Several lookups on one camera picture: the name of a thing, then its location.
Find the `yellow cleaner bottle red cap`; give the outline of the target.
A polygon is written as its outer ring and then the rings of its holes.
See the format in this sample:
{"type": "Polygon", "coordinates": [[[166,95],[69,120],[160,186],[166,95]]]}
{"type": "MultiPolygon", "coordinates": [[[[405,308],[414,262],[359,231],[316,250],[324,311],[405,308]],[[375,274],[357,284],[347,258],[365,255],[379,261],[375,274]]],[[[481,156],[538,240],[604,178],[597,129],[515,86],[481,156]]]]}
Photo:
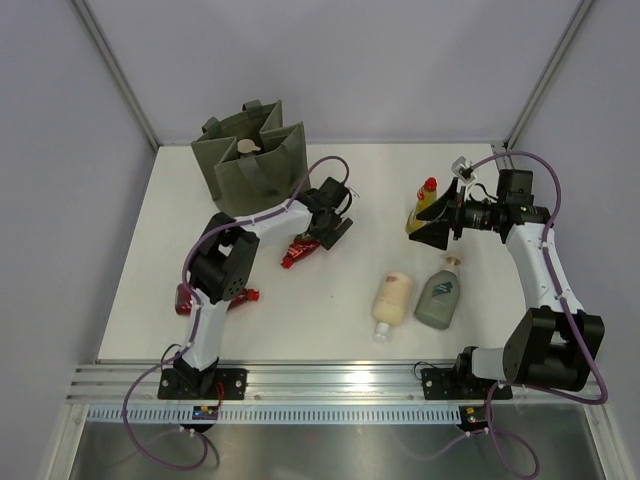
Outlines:
{"type": "Polygon", "coordinates": [[[426,222],[417,218],[418,214],[431,206],[438,198],[437,194],[437,180],[435,177],[429,177],[425,180],[424,184],[419,188],[416,193],[417,201],[415,207],[411,210],[406,224],[405,232],[410,235],[411,233],[422,228],[426,222]]]}

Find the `red Fairy dish soap bottle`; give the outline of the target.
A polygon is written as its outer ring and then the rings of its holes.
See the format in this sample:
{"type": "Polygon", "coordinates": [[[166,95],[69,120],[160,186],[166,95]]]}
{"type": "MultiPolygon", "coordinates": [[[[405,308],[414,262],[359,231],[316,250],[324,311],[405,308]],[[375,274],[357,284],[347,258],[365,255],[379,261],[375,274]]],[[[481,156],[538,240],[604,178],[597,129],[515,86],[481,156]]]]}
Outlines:
{"type": "Polygon", "coordinates": [[[299,261],[313,254],[320,246],[320,242],[309,235],[296,236],[281,260],[281,267],[290,269],[299,261]]]}

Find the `grey-green pump soap bottle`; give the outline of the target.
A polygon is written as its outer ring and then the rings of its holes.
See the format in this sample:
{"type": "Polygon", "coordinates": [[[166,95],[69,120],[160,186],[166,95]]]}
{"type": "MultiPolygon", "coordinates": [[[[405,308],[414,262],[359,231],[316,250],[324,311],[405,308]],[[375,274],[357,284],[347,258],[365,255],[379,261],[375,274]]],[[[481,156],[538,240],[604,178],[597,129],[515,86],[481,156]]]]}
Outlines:
{"type": "Polygon", "coordinates": [[[413,312],[420,323],[437,330],[449,328],[461,293],[461,263],[458,253],[447,253],[444,264],[426,281],[413,312]]]}

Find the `cream lotion bottle white cap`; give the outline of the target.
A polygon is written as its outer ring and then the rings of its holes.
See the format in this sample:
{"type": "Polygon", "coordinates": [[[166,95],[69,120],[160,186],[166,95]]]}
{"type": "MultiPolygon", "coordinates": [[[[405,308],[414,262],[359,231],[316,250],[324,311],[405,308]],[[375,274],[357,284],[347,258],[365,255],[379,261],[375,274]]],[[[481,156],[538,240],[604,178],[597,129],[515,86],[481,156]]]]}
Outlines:
{"type": "Polygon", "coordinates": [[[413,280],[408,275],[389,272],[384,277],[371,310],[376,341],[385,342],[403,322],[412,291],[413,280]]]}

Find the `dark red dish soap bottle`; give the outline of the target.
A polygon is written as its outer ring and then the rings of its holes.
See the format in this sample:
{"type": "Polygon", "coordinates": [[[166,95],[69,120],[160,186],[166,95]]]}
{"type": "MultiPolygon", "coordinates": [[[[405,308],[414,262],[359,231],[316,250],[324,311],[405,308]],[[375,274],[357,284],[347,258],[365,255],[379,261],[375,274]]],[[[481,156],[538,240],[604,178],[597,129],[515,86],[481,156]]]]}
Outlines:
{"type": "MultiPolygon", "coordinates": [[[[229,308],[234,309],[240,305],[248,302],[256,302],[260,298],[260,292],[256,289],[244,288],[241,292],[230,302],[229,308]]],[[[186,288],[179,284],[176,287],[174,298],[174,310],[179,316],[189,316],[191,314],[193,306],[192,295],[186,290],[186,288]]]]}

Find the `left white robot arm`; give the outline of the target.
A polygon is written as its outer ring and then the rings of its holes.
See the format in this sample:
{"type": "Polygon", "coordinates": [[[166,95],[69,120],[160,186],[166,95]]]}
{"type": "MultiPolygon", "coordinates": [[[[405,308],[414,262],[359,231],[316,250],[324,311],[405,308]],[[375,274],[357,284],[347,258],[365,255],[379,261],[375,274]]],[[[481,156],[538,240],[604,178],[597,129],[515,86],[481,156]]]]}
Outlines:
{"type": "Polygon", "coordinates": [[[302,237],[330,250],[353,224],[339,209],[350,201],[345,183],[329,177],[320,188],[257,214],[211,218],[183,268],[183,285],[193,299],[192,331],[171,371],[185,392],[200,399],[213,391],[227,311],[249,280],[258,248],[302,237]]]}

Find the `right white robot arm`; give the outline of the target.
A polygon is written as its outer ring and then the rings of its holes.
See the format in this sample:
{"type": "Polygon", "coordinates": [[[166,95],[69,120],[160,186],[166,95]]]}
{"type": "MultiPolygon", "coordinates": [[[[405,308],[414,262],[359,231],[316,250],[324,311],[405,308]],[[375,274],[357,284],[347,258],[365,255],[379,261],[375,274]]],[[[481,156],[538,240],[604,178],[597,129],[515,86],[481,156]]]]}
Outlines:
{"type": "Polygon", "coordinates": [[[534,203],[533,174],[500,172],[493,198],[478,201],[453,180],[417,213],[421,227],[411,240],[439,250],[466,229],[492,231],[511,255],[526,311],[501,348],[469,346],[449,370],[454,388],[474,397],[489,381],[525,385],[570,396],[596,374],[595,357],[605,334],[601,317],[591,315],[572,292],[555,249],[557,212],[534,203]]]}

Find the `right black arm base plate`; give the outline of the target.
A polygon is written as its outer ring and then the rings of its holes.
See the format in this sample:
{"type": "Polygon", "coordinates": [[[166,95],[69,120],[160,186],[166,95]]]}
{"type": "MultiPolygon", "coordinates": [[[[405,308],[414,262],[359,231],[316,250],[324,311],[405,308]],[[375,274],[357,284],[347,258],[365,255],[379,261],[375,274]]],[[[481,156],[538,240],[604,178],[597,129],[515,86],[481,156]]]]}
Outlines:
{"type": "Polygon", "coordinates": [[[426,400],[482,400],[497,381],[460,373],[454,368],[427,367],[420,370],[426,400]]]}

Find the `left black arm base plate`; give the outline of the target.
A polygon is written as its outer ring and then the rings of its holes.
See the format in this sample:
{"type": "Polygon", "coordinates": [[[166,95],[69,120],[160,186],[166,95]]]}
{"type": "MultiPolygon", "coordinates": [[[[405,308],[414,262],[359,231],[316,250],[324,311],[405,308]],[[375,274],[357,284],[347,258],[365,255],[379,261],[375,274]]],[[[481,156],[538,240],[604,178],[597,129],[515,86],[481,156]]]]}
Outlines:
{"type": "Polygon", "coordinates": [[[161,400],[243,400],[247,370],[217,368],[211,371],[187,373],[175,368],[164,369],[158,386],[161,400]]]}

